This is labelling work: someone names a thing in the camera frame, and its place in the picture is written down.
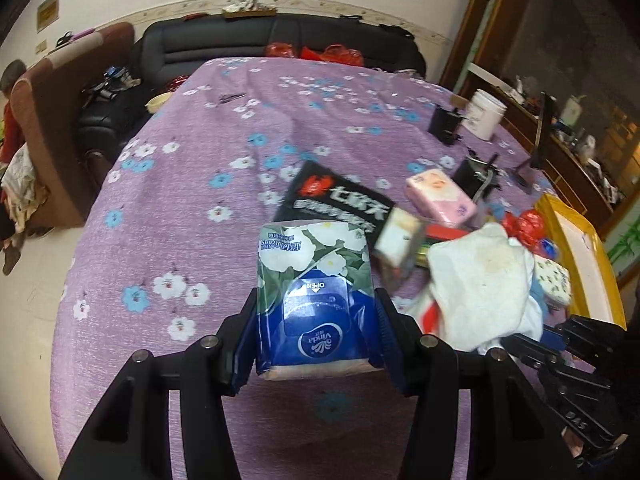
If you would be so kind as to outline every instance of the red crab logo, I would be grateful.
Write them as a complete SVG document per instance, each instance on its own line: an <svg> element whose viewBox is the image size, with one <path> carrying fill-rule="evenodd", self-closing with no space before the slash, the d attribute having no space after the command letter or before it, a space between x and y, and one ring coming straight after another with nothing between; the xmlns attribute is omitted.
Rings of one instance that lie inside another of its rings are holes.
<svg viewBox="0 0 640 480"><path fill-rule="evenodd" d="M318 178L316 175L312 175L305 180L305 183L300 188L300 195L321 196L333 185L334 180L330 176L325 175Z"/></svg>

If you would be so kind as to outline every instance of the black leather sofa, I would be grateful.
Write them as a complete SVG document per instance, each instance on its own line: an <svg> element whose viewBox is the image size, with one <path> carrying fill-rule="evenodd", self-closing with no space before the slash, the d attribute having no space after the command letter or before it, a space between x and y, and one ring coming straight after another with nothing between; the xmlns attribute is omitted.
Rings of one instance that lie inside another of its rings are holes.
<svg viewBox="0 0 640 480"><path fill-rule="evenodd" d="M358 17L308 14L226 20L222 15L153 23L134 45L129 63L143 84L112 102L96 102L80 115L76 145L100 185L124 145L150 117L144 105L165 85L191 75L216 57L263 56L273 42L322 52L339 43L361 51L365 66L387 72L414 69L424 76L426 63L413 36L401 27L373 26Z"/></svg>

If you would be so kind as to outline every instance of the purple tablecloth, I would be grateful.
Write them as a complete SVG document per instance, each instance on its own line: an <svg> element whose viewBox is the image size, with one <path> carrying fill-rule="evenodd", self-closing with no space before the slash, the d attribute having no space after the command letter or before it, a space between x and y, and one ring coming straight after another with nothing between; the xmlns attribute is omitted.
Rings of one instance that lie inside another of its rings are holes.
<svg viewBox="0 0 640 480"><path fill-rule="evenodd" d="M236 92L246 96L218 104ZM499 152L504 168L526 158L502 128L493 142L467 132L451 148L425 133L434 104L448 100L448 91L420 80L322 62L217 59L201 67L123 151L76 249L51 372L61 460L133 351L180 351L241 308L256 283L258 228L304 160L414 210L405 179L437 166L450 173L465 145L485 159ZM527 196L501 181L492 200L511 209L529 208L549 187L540 175ZM403 287L398 306L421 279ZM224 405L246 480L324 480L327 468L336 480L394 478L414 411L384 372L283 383L252 375ZM462 395L456 478L466 473L468 409ZM170 411L181 479L175 402Z"/></svg>

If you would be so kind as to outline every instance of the vinda tissue pack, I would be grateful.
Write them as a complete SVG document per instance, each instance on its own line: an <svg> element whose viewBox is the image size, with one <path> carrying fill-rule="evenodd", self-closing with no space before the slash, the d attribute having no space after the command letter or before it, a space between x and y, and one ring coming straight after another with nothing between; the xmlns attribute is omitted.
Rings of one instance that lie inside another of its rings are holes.
<svg viewBox="0 0 640 480"><path fill-rule="evenodd" d="M383 367L362 229L335 221L265 224L258 241L258 356L269 380Z"/></svg>

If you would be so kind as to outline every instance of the white jar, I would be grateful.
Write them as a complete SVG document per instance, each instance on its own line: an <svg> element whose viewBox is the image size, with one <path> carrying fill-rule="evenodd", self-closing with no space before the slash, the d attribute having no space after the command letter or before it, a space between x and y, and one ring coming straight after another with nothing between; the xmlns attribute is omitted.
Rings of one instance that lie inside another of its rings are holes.
<svg viewBox="0 0 640 480"><path fill-rule="evenodd" d="M490 140L506 111L506 105L484 90L476 90L466 105L462 125L482 140Z"/></svg>

